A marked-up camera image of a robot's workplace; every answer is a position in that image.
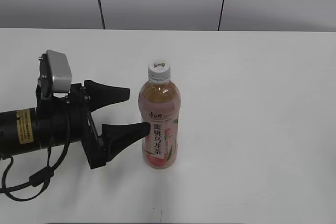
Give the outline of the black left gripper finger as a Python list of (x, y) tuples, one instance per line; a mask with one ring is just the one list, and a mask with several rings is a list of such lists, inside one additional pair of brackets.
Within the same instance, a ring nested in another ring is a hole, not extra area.
[(129, 100), (130, 89), (100, 84), (91, 80), (84, 81), (87, 96), (90, 97), (88, 107), (90, 112), (116, 103)]
[(148, 122), (128, 125), (102, 125), (102, 139), (106, 148), (106, 162), (112, 161), (124, 149), (149, 135)]

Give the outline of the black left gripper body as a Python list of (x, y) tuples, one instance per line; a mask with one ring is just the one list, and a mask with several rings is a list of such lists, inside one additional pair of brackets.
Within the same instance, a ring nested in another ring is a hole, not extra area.
[(71, 143), (80, 142), (90, 169), (105, 166), (106, 148), (94, 125), (84, 84), (72, 84), (69, 93), (62, 98), (53, 94), (43, 99), (39, 84), (35, 94), (35, 141), (39, 147), (62, 145), (68, 148)]

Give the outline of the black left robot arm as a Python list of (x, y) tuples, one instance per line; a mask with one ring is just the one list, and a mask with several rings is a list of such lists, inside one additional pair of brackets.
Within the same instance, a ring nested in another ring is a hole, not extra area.
[(105, 166), (119, 153), (150, 133), (147, 122), (102, 125), (97, 133), (92, 112), (129, 100), (130, 89), (91, 80), (72, 84), (65, 97), (43, 99), (36, 88), (37, 107), (1, 113), (1, 154), (14, 156), (48, 147), (81, 142), (91, 169)]

